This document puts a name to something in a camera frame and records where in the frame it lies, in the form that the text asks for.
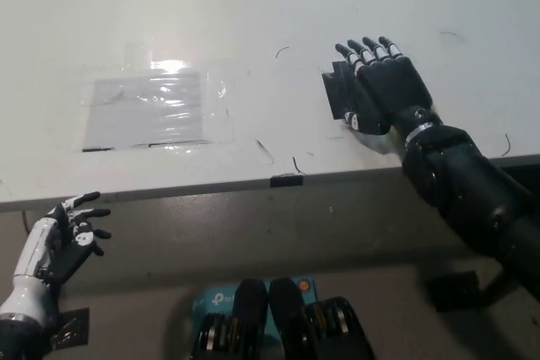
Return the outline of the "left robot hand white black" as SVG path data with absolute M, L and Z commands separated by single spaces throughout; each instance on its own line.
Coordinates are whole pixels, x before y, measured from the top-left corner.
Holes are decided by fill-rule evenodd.
M 80 206 L 100 197 L 98 191 L 68 198 L 37 220 L 15 267 L 16 277 L 33 277 L 48 285 L 62 285 L 92 254 L 102 256 L 100 239 L 111 233 L 94 228 L 90 220 L 111 214 L 106 208 Z

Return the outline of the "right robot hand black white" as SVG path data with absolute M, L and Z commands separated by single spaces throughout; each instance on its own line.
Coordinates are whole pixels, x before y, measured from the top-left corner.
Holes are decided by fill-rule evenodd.
M 392 40 L 364 37 L 335 45 L 344 69 L 345 123 L 354 131 L 406 138 L 421 126 L 441 123 L 431 95 L 412 61 Z

